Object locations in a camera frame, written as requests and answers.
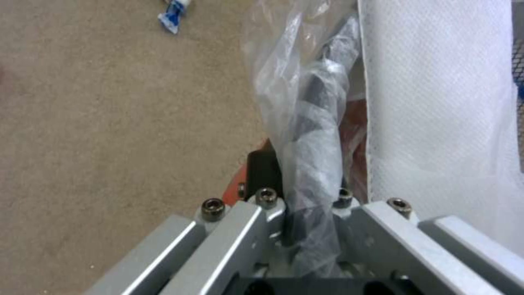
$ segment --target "metal plate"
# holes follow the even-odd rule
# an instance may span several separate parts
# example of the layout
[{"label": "metal plate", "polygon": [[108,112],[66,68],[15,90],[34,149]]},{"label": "metal plate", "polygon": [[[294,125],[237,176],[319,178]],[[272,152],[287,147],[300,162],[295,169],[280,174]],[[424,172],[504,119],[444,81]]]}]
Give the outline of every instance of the metal plate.
[{"label": "metal plate", "polygon": [[267,246],[264,210],[237,202],[161,294],[220,294],[236,274],[251,274]]},{"label": "metal plate", "polygon": [[458,217],[428,220],[419,228],[500,291],[524,293],[524,259]]},{"label": "metal plate", "polygon": [[204,237],[203,226],[172,215],[86,294],[156,293],[180,269]]}]

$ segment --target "white mesh fabric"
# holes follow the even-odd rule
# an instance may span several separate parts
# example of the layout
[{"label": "white mesh fabric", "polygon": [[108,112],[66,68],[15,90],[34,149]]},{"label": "white mesh fabric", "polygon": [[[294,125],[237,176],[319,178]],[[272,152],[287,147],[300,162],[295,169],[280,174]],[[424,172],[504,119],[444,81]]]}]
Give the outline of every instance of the white mesh fabric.
[{"label": "white mesh fabric", "polygon": [[359,1],[368,190],[524,255],[510,1]]}]

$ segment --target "metal mesh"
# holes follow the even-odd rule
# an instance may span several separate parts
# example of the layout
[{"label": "metal mesh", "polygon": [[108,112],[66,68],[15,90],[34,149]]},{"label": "metal mesh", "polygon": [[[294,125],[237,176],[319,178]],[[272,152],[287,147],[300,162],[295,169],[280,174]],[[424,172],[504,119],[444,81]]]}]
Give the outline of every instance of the metal mesh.
[{"label": "metal mesh", "polygon": [[512,71],[519,88],[517,100],[517,124],[520,153],[520,169],[524,171],[524,40],[515,39],[513,44]]},{"label": "metal mesh", "polygon": [[515,84],[519,88],[517,99],[517,130],[520,154],[520,169],[524,172],[524,2],[514,1],[513,11],[513,43],[512,71]]}]

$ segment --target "hole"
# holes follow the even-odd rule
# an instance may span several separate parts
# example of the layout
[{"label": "hole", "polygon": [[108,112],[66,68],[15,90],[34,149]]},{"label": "hole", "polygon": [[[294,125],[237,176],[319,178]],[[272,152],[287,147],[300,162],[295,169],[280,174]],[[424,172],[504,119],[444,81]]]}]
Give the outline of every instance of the hole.
[{"label": "hole", "polygon": [[260,195],[263,197],[270,197],[270,196],[273,196],[273,192],[268,189],[265,189],[260,192]]},{"label": "hole", "polygon": [[339,191],[339,195],[341,195],[341,196],[349,196],[350,193],[347,191],[347,189],[341,188],[340,191]]},{"label": "hole", "polygon": [[211,210],[219,208],[220,205],[221,205],[220,202],[217,200],[210,200],[209,202],[206,203],[206,207]]},{"label": "hole", "polygon": [[381,295],[394,295],[393,291],[388,288],[384,283],[379,281],[373,281],[369,282],[364,285],[364,295],[374,295],[374,294],[381,294]]},{"label": "hole", "polygon": [[402,200],[393,200],[393,205],[400,207],[400,208],[406,207],[406,203],[404,203],[404,201]]},{"label": "hole", "polygon": [[275,295],[275,291],[266,281],[257,280],[247,286],[244,295]]}]

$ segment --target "screw hole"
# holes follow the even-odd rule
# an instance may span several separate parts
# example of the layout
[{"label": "screw hole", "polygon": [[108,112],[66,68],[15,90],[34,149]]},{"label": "screw hole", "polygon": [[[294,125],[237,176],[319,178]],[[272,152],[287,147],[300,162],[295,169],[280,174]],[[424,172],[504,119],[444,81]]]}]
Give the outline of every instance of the screw hole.
[{"label": "screw hole", "polygon": [[350,193],[347,191],[347,189],[345,189],[345,188],[341,188],[341,189],[339,190],[339,195],[341,195],[341,196],[349,196]]},{"label": "screw hole", "polygon": [[400,207],[400,208],[405,208],[406,207],[406,203],[404,203],[404,201],[398,200],[398,199],[397,200],[393,200],[393,204],[395,206]]}]

